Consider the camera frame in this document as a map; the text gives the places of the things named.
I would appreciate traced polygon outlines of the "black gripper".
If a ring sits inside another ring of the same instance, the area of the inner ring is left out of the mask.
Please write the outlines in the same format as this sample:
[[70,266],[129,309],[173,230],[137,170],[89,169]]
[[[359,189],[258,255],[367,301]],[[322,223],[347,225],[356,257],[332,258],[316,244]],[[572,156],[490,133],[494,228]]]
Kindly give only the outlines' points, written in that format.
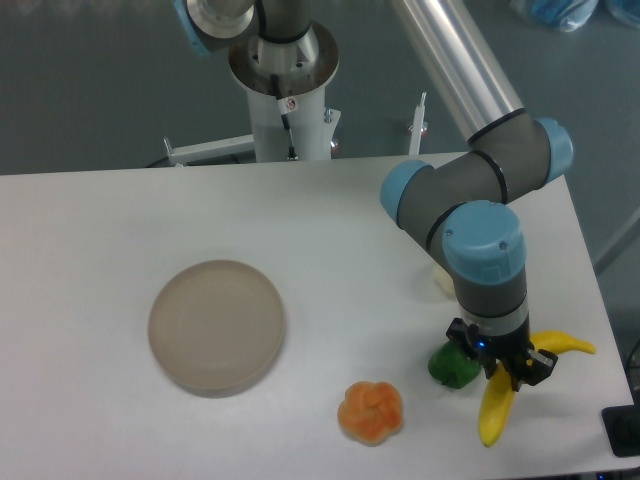
[[551,376],[557,355],[547,350],[534,350],[530,340],[529,316],[507,333],[488,334],[480,324],[454,319],[446,332],[448,342],[477,362],[481,369],[489,359],[510,362],[513,390],[522,385],[535,386]]

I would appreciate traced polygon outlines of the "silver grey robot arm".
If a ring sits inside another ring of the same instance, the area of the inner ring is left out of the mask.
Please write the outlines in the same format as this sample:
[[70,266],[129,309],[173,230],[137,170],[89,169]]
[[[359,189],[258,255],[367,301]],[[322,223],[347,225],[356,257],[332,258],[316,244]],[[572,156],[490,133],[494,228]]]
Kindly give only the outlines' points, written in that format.
[[[324,106],[338,49],[306,1],[178,1],[201,54],[224,48],[250,104],[260,162],[325,160],[336,115]],[[394,9],[469,151],[434,168],[415,158],[384,179],[391,219],[453,279],[461,314],[447,336],[488,377],[513,390],[548,378],[557,361],[529,330],[526,248],[510,203],[563,175],[566,130],[531,118],[460,1],[397,1]]]

